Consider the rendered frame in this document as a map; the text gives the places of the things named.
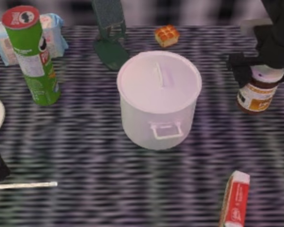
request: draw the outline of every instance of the waffle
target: waffle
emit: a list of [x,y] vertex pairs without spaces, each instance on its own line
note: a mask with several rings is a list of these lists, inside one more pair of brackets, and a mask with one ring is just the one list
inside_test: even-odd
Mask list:
[[158,28],[155,31],[156,40],[161,47],[168,47],[176,44],[178,42],[179,36],[179,32],[172,25]]

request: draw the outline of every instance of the peanut butter jar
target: peanut butter jar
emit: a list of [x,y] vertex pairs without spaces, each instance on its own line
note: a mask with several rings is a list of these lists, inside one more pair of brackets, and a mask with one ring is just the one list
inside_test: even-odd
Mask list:
[[252,80],[238,91],[237,104],[245,113],[264,112],[273,99],[284,69],[273,69],[266,65],[251,67]]

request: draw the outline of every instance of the chopstick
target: chopstick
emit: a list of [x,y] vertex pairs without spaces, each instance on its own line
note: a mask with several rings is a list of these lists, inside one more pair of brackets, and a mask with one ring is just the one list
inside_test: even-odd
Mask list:
[[2,189],[16,189],[16,188],[37,188],[37,187],[56,187],[57,182],[46,182],[46,183],[11,183],[11,184],[0,184],[0,190]]

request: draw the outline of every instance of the table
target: table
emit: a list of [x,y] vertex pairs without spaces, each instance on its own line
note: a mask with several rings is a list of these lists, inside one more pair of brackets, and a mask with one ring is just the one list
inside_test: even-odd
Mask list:
[[[128,28],[131,56],[160,50],[154,29]],[[284,227],[284,84],[266,113],[242,113],[224,61],[254,55],[255,40],[235,26],[178,29],[169,50],[197,66],[203,90],[188,138],[166,151],[126,137],[117,73],[92,48],[96,27],[63,30],[70,49],[54,60],[62,97],[53,106],[35,105],[19,67],[0,60],[0,151],[13,172],[5,183],[59,182],[0,191],[0,227],[216,227],[234,170],[251,175],[246,227]]]

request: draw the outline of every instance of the red can lid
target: red can lid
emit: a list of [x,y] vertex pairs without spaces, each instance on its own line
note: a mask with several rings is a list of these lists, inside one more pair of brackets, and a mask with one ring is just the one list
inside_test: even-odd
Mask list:
[[39,11],[35,7],[17,6],[3,14],[2,23],[10,29],[21,30],[33,26],[39,17]]

